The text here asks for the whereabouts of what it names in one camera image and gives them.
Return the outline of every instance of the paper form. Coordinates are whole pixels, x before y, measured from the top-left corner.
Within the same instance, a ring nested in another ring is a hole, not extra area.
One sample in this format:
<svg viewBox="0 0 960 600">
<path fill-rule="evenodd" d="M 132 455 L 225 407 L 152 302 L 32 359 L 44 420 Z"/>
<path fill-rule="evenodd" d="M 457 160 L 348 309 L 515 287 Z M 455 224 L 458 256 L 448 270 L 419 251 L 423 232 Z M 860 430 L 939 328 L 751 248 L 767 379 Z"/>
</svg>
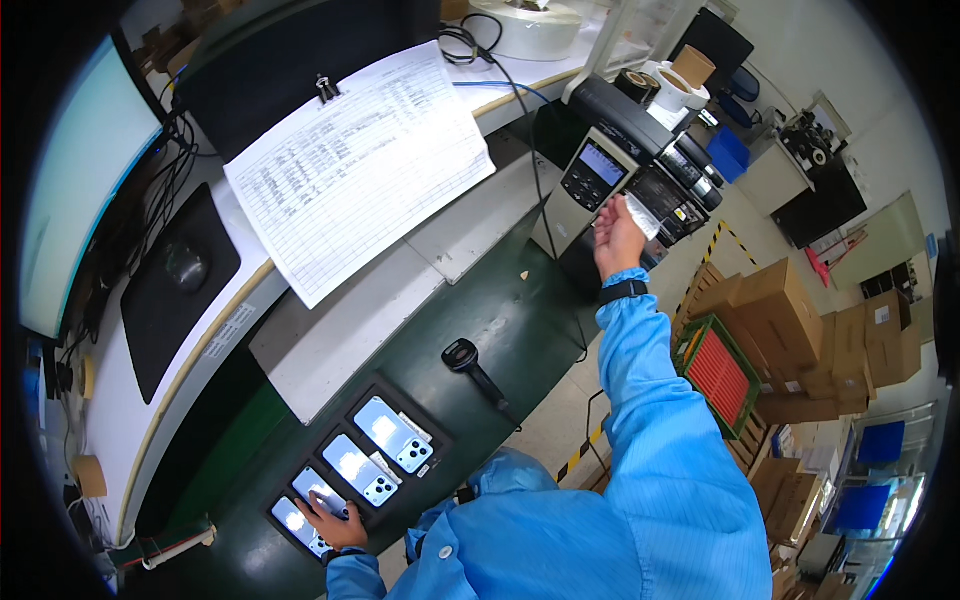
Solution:
<svg viewBox="0 0 960 600">
<path fill-rule="evenodd" d="M 257 237 L 308 308 L 496 169 L 437 42 L 338 83 L 224 167 Z"/>
</svg>

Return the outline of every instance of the computer mouse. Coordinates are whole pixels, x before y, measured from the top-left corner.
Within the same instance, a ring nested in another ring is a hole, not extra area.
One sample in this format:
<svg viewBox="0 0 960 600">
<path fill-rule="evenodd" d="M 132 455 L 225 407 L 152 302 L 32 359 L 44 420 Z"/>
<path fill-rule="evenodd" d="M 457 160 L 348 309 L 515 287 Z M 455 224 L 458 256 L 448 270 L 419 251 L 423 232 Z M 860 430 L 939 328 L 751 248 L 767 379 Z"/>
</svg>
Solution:
<svg viewBox="0 0 960 600">
<path fill-rule="evenodd" d="M 164 254 L 167 275 L 184 294 L 194 294 L 203 287 L 210 272 L 210 262 L 195 245 L 179 240 L 169 244 Z"/>
</svg>

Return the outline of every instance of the hand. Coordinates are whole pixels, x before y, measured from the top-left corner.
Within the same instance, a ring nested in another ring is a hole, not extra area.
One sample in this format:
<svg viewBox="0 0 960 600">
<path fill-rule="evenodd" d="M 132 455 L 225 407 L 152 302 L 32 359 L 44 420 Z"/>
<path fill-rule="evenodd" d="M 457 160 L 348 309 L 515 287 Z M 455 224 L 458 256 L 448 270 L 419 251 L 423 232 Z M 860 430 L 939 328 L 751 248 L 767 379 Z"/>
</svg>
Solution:
<svg viewBox="0 0 960 600">
<path fill-rule="evenodd" d="M 640 254 L 647 239 L 634 223 L 622 194 L 610 198 L 593 224 L 593 260 L 606 281 L 621 271 L 640 266 Z"/>
<path fill-rule="evenodd" d="M 363 548 L 367 545 L 367 530 L 363 528 L 363 523 L 360 522 L 360 514 L 357 512 L 357 505 L 352 500 L 347 502 L 349 518 L 346 521 L 342 521 L 325 511 L 316 492 L 310 493 L 309 508 L 299 498 L 295 502 L 300 512 L 306 516 L 307 522 L 313 525 L 320 537 L 337 552 L 347 546 Z"/>
</svg>

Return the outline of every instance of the barcode scanner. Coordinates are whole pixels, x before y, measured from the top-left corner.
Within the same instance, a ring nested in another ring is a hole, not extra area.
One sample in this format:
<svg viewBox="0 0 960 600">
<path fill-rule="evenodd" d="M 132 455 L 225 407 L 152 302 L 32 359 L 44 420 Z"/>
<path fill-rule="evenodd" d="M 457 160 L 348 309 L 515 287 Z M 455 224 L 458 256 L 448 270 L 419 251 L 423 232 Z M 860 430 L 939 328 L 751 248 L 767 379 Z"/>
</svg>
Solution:
<svg viewBox="0 0 960 600">
<path fill-rule="evenodd" d="M 503 392 L 500 392 L 500 388 L 496 387 L 490 376 L 480 367 L 480 350 L 473 342 L 460 338 L 448 346 L 440 355 L 440 358 L 451 371 L 464 372 L 469 375 L 487 400 L 496 407 L 496 410 L 513 423 L 517 431 L 523 431 L 523 427 L 510 414 L 510 403 L 507 402 Z"/>
</svg>

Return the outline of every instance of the wall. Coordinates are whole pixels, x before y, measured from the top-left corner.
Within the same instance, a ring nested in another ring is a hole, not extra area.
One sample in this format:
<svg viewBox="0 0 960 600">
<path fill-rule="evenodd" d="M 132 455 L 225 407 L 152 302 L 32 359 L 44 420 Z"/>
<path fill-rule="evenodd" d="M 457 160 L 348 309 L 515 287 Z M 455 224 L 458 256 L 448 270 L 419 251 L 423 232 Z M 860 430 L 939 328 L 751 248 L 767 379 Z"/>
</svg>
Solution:
<svg viewBox="0 0 960 600">
<path fill-rule="evenodd" d="M 789 118 L 822 90 L 850 126 L 846 152 L 867 187 L 867 212 L 851 226 L 909 189 L 924 233 L 943 236 L 949 224 L 943 172 L 920 109 L 856 9 L 843 0 L 730 1 L 739 8 L 734 28 L 755 46 L 745 66 L 761 91 L 749 108 L 775 106 Z M 947 398 L 933 344 L 923 346 L 922 357 L 909 381 L 877 391 L 871 415 Z"/>
</svg>

